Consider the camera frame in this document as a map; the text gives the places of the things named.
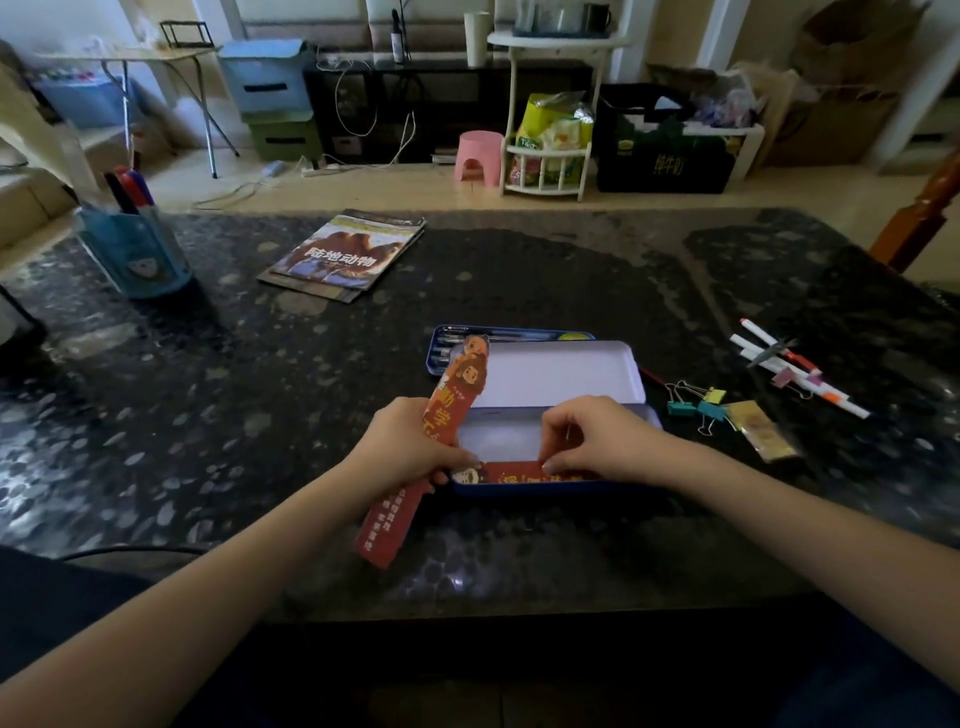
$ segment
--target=pink stool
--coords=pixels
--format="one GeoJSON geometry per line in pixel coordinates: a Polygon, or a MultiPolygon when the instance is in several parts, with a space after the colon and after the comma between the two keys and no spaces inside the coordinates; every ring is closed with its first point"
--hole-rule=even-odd
{"type": "Polygon", "coordinates": [[[458,182],[464,178],[464,167],[468,161],[475,161],[483,167],[483,182],[487,187],[500,186],[500,164],[503,134],[497,132],[463,132],[460,134],[460,146],[457,148],[457,165],[453,168],[453,179],[458,182]]]}

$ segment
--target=cable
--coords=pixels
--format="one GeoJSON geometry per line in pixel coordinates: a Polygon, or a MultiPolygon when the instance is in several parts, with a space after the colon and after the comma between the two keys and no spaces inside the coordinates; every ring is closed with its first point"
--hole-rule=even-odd
{"type": "Polygon", "coordinates": [[[83,551],[75,551],[61,556],[60,561],[73,561],[83,559],[87,556],[100,556],[108,553],[180,553],[191,556],[203,556],[207,553],[206,548],[196,548],[194,546],[101,546],[100,548],[88,548],[83,551]]]}
{"type": "Polygon", "coordinates": [[[325,177],[327,175],[339,174],[341,172],[348,172],[351,169],[359,169],[360,167],[369,167],[370,169],[387,169],[387,167],[390,167],[396,164],[396,161],[400,159],[400,155],[403,153],[403,150],[406,149],[407,146],[410,144],[410,142],[414,140],[414,136],[416,135],[417,135],[417,115],[413,111],[410,111],[407,114],[407,118],[404,119],[403,121],[403,131],[400,133],[400,148],[396,150],[396,154],[394,155],[394,158],[388,161],[386,164],[356,164],[356,163],[349,164],[343,161],[342,159],[337,159],[333,155],[324,154],[324,158],[333,159],[333,161],[337,162],[337,164],[341,164],[342,167],[338,170],[304,169],[303,172],[300,173],[300,175],[302,177],[325,177]],[[407,126],[410,124],[411,121],[413,121],[414,126],[408,138],[407,126]]]}
{"type": "Polygon", "coordinates": [[[297,172],[298,169],[300,169],[300,166],[301,166],[305,161],[307,161],[307,158],[304,157],[303,155],[301,155],[301,156],[300,156],[300,159],[298,159],[298,161],[297,161],[297,166],[294,167],[291,172],[286,172],[286,171],[284,171],[284,172],[281,172],[279,175],[272,175],[272,174],[270,174],[270,173],[264,173],[264,174],[260,175],[260,179],[259,179],[259,180],[254,180],[254,181],[252,181],[252,182],[244,182],[243,184],[240,184],[240,185],[234,187],[233,189],[231,189],[230,192],[228,192],[226,195],[219,195],[219,196],[217,196],[217,197],[211,197],[209,200],[199,200],[198,202],[195,202],[195,203],[192,205],[192,207],[193,207],[193,209],[202,210],[202,211],[204,211],[204,212],[220,212],[221,210],[225,210],[225,209],[227,209],[228,207],[233,207],[234,205],[239,205],[240,203],[246,202],[246,201],[249,200],[253,195],[255,195],[255,194],[259,191],[259,188],[260,188],[260,187],[270,187],[270,188],[276,187],[275,184],[269,184],[269,183],[267,183],[267,180],[274,180],[274,179],[279,180],[279,178],[281,178],[281,177],[285,177],[285,176],[287,176],[288,174],[295,173],[295,172],[297,172]],[[244,195],[243,197],[236,197],[236,198],[233,197],[233,196],[236,195],[238,192],[240,192],[240,190],[246,189],[247,187],[250,187],[250,188],[251,188],[251,190],[250,190],[250,192],[249,192],[248,194],[244,195]],[[216,205],[216,206],[212,206],[212,205],[210,204],[210,203],[219,203],[221,200],[226,200],[226,202],[223,203],[222,205],[216,205]]]}
{"type": "Polygon", "coordinates": [[[364,133],[353,131],[350,127],[347,126],[347,124],[344,122],[344,118],[340,115],[340,82],[344,79],[344,76],[347,75],[347,72],[353,68],[353,65],[355,63],[357,62],[363,63],[365,66],[367,66],[367,70],[370,73],[373,72],[371,65],[366,61],[354,61],[353,59],[342,59],[341,61],[338,61],[337,64],[333,66],[333,68],[329,68],[328,66],[321,65],[320,60],[321,60],[320,46],[317,46],[317,50],[314,53],[314,61],[318,71],[323,71],[324,73],[336,73],[340,69],[341,65],[343,65],[344,63],[347,64],[347,66],[342,71],[340,71],[340,77],[337,79],[337,84],[333,87],[333,110],[337,112],[337,121],[340,122],[340,126],[344,128],[345,132],[347,132],[352,136],[360,136],[360,137],[370,136],[372,131],[376,128],[376,121],[377,121],[377,117],[379,115],[380,109],[377,109],[376,107],[373,108],[373,123],[370,124],[369,129],[367,129],[364,133]]]}

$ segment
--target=table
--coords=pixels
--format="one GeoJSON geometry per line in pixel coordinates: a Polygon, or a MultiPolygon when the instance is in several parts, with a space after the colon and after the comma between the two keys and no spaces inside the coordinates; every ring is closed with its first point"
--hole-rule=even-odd
{"type": "Polygon", "coordinates": [[[597,99],[600,98],[600,84],[603,83],[603,74],[610,61],[610,53],[616,48],[630,45],[630,39],[626,36],[610,37],[530,37],[515,36],[512,30],[493,31],[487,36],[487,42],[490,45],[505,46],[509,49],[510,57],[510,115],[507,118],[507,132],[503,137],[503,148],[501,150],[500,163],[500,194],[506,190],[522,192],[528,195],[576,195],[577,202],[584,199],[584,189],[587,185],[587,170],[589,167],[590,152],[592,151],[592,142],[588,143],[584,149],[568,151],[547,151],[527,149],[511,142],[516,134],[515,109],[516,109],[516,65],[520,55],[524,50],[568,50],[579,52],[592,52],[599,56],[596,62],[596,81],[593,84],[593,97],[590,100],[590,108],[593,113],[597,111],[597,99]],[[507,184],[507,170],[510,167],[511,158],[519,157],[520,169],[526,170],[526,158],[538,157],[540,162],[540,180],[536,186],[528,186],[524,183],[525,174],[521,171],[520,184],[507,184]],[[560,176],[557,179],[557,186],[546,186],[545,173],[548,159],[559,159],[561,161],[560,176]],[[581,160],[580,180],[575,185],[564,185],[564,171],[567,162],[573,159],[581,160]]]}
{"type": "Polygon", "coordinates": [[[239,157],[240,153],[237,151],[237,148],[233,146],[233,142],[229,140],[227,135],[224,133],[224,130],[220,128],[220,125],[217,123],[217,120],[210,115],[210,109],[206,103],[206,88],[204,86],[204,70],[200,65],[200,56],[205,56],[210,53],[216,53],[220,50],[221,46],[209,47],[209,48],[110,48],[105,51],[79,51],[77,53],[44,53],[39,54],[41,58],[47,59],[48,61],[97,61],[100,63],[101,68],[103,68],[104,73],[107,77],[117,85],[118,88],[123,92],[123,132],[124,132],[124,143],[127,146],[127,154],[130,156],[129,166],[133,167],[133,143],[131,135],[131,126],[130,126],[130,101],[132,97],[129,93],[130,88],[130,63],[132,62],[142,62],[142,63],[162,63],[171,71],[177,74],[180,77],[180,80],[183,81],[183,85],[186,86],[187,91],[190,92],[190,95],[193,96],[194,101],[196,101],[201,110],[204,113],[204,133],[206,136],[206,155],[210,162],[210,175],[214,180],[217,179],[217,160],[213,155],[213,139],[210,135],[210,124],[212,123],[217,129],[217,133],[224,138],[224,141],[227,143],[229,148],[233,150],[235,156],[239,157]],[[180,73],[180,69],[177,68],[177,61],[187,61],[191,60],[194,63],[194,66],[197,69],[197,86],[200,91],[198,96],[194,93],[193,88],[190,86],[190,83],[183,77],[183,74],[180,73]],[[117,80],[113,74],[109,71],[109,64],[112,62],[119,62],[121,68],[123,69],[121,80],[117,80]]]}
{"type": "MultiPolygon", "coordinates": [[[[255,281],[327,216],[175,217],[200,290],[167,301],[120,298],[76,244],[5,283],[50,348],[0,374],[0,544],[61,555],[220,542],[342,458],[392,397],[429,394],[430,331],[464,322],[591,331],[661,377],[756,399],[805,462],[763,466],[728,428],[701,441],[960,545],[960,405],[943,391],[960,378],[960,320],[828,226],[782,209],[431,212],[350,305],[255,281]],[[744,315],[774,332],[789,319],[798,351],[875,414],[748,373],[727,341],[744,315]]],[[[664,392],[647,389],[662,412],[664,392]]],[[[699,439],[699,421],[663,419],[699,439]]],[[[811,590],[659,491],[441,489],[385,572],[350,551],[358,525],[292,588],[306,619],[732,607],[811,590]]]]}

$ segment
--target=white cup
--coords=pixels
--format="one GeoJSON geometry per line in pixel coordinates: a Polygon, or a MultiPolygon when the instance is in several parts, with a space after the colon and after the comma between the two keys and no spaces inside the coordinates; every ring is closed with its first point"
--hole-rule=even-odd
{"type": "Polygon", "coordinates": [[[479,68],[487,62],[487,36],[493,30],[493,16],[489,12],[465,12],[464,30],[467,32],[467,65],[479,68]]]}

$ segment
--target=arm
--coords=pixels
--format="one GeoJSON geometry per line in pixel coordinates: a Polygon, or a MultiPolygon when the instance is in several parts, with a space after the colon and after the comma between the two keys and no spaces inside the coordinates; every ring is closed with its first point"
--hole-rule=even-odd
{"type": "Polygon", "coordinates": [[[4,725],[167,725],[334,530],[470,453],[422,431],[426,400],[377,412],[353,452],[242,533],[0,686],[4,725]]]}
{"type": "Polygon", "coordinates": [[[669,488],[730,521],[960,691],[960,552],[662,432],[608,398],[543,416],[544,469],[669,488]],[[569,425],[583,435],[565,441],[569,425]]]}

